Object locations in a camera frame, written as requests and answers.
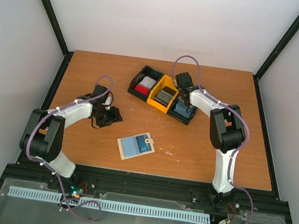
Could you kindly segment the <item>beige card holder wallet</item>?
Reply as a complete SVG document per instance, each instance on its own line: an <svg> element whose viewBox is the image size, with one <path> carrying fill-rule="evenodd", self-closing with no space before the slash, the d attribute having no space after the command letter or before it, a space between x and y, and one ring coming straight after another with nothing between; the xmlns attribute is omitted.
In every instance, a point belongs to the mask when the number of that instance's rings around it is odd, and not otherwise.
<svg viewBox="0 0 299 224"><path fill-rule="evenodd" d="M148 155L155 152L154 140L150 133L142 133L117 139L120 158L122 160Z"/></svg>

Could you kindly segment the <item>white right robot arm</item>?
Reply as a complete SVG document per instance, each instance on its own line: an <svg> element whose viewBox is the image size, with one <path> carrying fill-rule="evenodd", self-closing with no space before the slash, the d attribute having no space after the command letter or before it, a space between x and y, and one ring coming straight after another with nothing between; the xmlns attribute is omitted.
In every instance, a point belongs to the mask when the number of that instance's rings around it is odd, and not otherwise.
<svg viewBox="0 0 299 224"><path fill-rule="evenodd" d="M239 147L245 142L245 125L237 105L226 105L202 87L196 86L188 72L175 76L180 101L194 106L210 119L210 141L216 149L216 171L212 186L219 194L233 190L233 173Z"/></svg>

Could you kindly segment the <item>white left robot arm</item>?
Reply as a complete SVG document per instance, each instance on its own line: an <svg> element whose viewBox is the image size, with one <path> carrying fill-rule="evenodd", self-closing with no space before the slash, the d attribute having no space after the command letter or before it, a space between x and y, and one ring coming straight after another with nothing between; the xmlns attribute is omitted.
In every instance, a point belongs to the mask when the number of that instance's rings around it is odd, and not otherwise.
<svg viewBox="0 0 299 224"><path fill-rule="evenodd" d="M113 101L109 89L96 85L92 93L79 96L68 105L33 110L19 142L20 149L31 161L61 176L60 182L66 190L76 190L80 178L74 173L74 162L62 152L64 131L84 119L90 119L90 125L95 129L121 122L120 111Z"/></svg>

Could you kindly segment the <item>blue credit card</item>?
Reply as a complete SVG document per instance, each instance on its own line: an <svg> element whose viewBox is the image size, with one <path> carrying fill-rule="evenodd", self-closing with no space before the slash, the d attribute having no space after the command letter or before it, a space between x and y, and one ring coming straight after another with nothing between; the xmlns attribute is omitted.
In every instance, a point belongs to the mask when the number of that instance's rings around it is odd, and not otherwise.
<svg viewBox="0 0 299 224"><path fill-rule="evenodd" d="M134 136L122 138L121 146L125 158L130 158L140 153L137 146L137 139Z"/></svg>
<svg viewBox="0 0 299 224"><path fill-rule="evenodd" d="M152 150L150 143L147 142L147 140L147 135L136 136L136 142L140 153L145 153Z"/></svg>

